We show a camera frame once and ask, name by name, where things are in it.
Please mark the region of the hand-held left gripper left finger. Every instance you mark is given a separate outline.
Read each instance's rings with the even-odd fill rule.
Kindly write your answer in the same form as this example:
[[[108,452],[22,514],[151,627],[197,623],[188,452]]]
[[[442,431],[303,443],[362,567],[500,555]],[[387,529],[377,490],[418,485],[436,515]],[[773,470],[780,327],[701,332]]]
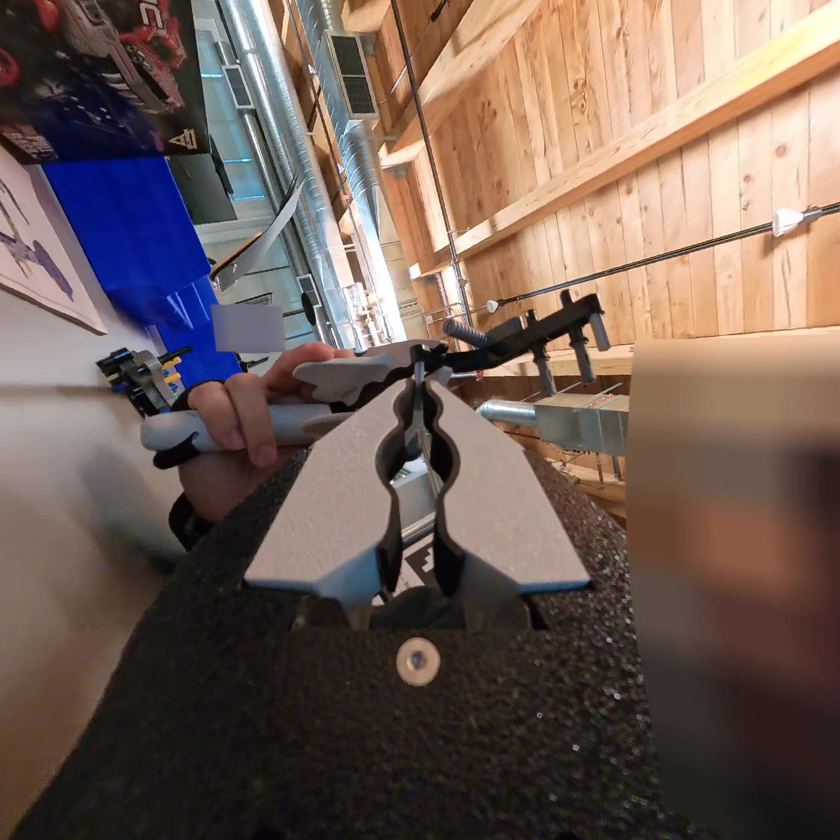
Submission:
[[[400,380],[312,448],[245,572],[248,587],[333,599],[362,627],[403,557],[393,479],[407,461],[415,381]]]

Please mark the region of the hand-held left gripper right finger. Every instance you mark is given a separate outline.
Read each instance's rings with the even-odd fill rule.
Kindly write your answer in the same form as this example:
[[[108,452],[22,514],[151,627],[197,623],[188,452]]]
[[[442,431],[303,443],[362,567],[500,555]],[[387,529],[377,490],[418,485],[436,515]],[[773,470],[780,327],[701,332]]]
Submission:
[[[523,449],[442,385],[425,383],[437,497],[434,574],[461,601],[506,601],[589,584]]]

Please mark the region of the grey toy brick assembly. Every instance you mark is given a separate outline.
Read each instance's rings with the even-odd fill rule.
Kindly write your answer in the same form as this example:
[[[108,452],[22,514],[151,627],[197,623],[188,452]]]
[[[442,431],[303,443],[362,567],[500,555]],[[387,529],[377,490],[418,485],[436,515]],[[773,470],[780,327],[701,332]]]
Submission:
[[[121,348],[98,360],[96,365],[112,393],[125,396],[134,410],[146,418],[172,409],[182,380],[176,366],[192,351],[193,347],[187,345],[158,356],[149,350]]]

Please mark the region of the person's right hand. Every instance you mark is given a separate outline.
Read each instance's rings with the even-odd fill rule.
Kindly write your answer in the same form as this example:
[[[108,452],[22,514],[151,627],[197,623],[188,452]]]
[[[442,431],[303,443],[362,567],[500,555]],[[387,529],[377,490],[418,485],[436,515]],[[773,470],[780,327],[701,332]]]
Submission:
[[[202,418],[221,447],[178,468],[185,498],[198,517],[220,522],[271,477],[300,448],[277,447],[269,405],[312,401],[313,385],[293,372],[307,362],[353,358],[352,350],[325,343],[304,343],[283,352],[267,373],[238,373],[225,382],[205,382],[192,389],[187,407]]]

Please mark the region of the blue storage bin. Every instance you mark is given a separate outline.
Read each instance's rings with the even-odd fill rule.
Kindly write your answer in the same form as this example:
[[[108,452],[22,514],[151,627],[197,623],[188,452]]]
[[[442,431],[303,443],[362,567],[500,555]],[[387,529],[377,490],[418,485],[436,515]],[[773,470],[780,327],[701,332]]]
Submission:
[[[163,157],[45,164],[43,171],[101,288],[154,326],[150,301],[210,266]]]
[[[153,323],[165,348],[170,352],[192,348],[191,352],[180,355],[181,362],[175,366],[184,387],[207,381],[225,382],[242,371],[236,353],[217,351],[215,305],[217,295],[209,276],[150,300]]]

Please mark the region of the tilted grey board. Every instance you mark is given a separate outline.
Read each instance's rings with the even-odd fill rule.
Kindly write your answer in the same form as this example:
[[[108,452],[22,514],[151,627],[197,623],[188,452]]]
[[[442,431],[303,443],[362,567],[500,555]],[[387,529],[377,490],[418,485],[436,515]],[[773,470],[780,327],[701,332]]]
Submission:
[[[295,216],[302,187],[302,178],[298,173],[294,176],[279,212],[268,228],[237,247],[213,267],[210,279],[217,291],[226,292],[232,288],[268,256],[276,239]]]

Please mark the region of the instruction booklet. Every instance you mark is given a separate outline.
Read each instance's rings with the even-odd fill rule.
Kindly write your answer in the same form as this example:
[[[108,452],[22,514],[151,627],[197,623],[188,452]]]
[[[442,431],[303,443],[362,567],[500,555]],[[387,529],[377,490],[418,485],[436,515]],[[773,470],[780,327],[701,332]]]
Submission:
[[[107,333],[29,174],[5,150],[1,150],[1,286],[93,333]]]

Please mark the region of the black monitor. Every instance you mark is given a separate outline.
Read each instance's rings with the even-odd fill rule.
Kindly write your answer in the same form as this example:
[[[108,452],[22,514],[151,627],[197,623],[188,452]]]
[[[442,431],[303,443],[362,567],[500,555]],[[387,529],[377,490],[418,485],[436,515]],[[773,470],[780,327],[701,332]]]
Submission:
[[[193,225],[235,221],[230,183],[211,154],[173,155],[167,162]]]

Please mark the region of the black ceiling rod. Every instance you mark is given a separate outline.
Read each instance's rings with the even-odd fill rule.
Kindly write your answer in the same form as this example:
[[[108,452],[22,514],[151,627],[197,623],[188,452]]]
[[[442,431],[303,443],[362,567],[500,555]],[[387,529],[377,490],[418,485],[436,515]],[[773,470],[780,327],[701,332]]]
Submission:
[[[811,224],[818,219],[823,217],[828,217],[832,215],[839,214],[839,203],[831,203],[822,206],[811,206],[803,210],[802,212],[805,213],[805,221],[801,224],[800,228],[804,225]],[[608,269],[602,269],[596,272],[593,272],[589,275],[581,276],[578,278],[574,278],[572,280],[565,280],[560,283],[556,283],[554,285],[548,287],[542,287],[537,290],[531,290],[527,292],[523,292],[521,294],[512,296],[512,297],[504,297],[499,300],[487,300],[484,306],[489,313],[497,312],[500,308],[509,306],[513,303],[522,302],[526,300],[530,300],[533,298],[541,297],[547,295],[551,292],[560,292],[567,289],[571,289],[573,287],[581,286],[588,282],[594,282],[596,280],[603,280],[609,277],[614,277],[623,273],[630,272],[631,270],[637,270],[642,268],[648,268],[651,266],[655,266],[658,264],[665,263],[667,261],[673,259],[679,259],[683,257],[692,256],[694,254],[700,253],[705,250],[715,249],[718,247],[722,247],[724,245],[732,245],[738,243],[740,241],[756,238],[760,236],[771,236],[771,220],[769,222],[755,225],[752,227],[746,227],[740,229],[735,232],[731,232],[729,234],[723,234],[720,236],[716,236],[713,238],[708,238],[702,240],[700,242],[696,242],[691,245],[681,246],[679,248],[674,248],[671,250],[667,250],[663,253],[658,255],[643,257],[641,259],[637,259],[634,261],[626,262],[625,264],[621,264],[619,266],[615,266]]]

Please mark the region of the large vent grille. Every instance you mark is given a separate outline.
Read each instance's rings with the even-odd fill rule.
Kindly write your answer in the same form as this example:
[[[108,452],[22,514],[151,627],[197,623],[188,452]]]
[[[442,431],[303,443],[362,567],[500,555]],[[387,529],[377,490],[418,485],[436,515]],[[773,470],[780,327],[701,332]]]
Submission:
[[[328,29],[327,40],[349,118],[356,122],[377,122],[380,113],[361,37]]]

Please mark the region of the toy truck box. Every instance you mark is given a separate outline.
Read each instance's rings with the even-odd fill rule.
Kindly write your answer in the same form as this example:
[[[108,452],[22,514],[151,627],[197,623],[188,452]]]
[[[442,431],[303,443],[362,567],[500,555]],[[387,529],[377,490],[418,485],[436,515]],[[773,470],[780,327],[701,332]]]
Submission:
[[[207,154],[189,1],[2,1],[1,141],[23,165]]]

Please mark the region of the rectangular metal duct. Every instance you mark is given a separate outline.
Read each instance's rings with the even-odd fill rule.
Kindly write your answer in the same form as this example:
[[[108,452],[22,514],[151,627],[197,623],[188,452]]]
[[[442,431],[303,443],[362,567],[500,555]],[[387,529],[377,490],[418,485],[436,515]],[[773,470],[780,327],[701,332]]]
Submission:
[[[558,448],[623,458],[629,426],[629,395],[558,393],[535,403],[488,400],[477,408],[494,423],[530,427]]]

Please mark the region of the silver duct with vent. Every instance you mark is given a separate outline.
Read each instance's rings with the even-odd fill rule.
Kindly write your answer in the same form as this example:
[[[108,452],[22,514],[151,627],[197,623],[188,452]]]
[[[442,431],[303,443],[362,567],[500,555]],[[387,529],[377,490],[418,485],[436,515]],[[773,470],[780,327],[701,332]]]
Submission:
[[[360,230],[366,266],[391,336],[395,340],[404,340],[406,331],[380,236],[377,200],[382,186],[382,168],[374,146],[371,122],[356,122],[349,118],[338,72],[329,52],[328,29],[351,33],[343,26],[337,2],[298,1],[297,8],[314,67],[322,83],[332,130],[338,141],[352,198],[351,217]]]

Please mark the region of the round silver duct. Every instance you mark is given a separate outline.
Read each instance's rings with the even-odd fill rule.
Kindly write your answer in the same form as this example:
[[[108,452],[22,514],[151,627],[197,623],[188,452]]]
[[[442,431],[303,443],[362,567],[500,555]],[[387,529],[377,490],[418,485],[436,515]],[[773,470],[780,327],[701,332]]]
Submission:
[[[314,279],[334,343],[353,350],[354,322],[343,294],[343,282],[353,279],[350,265],[270,5],[265,1],[222,1],[219,5],[255,105],[273,174],[283,192],[295,180],[301,186],[292,231],[284,234],[289,258],[299,275],[307,272]]]

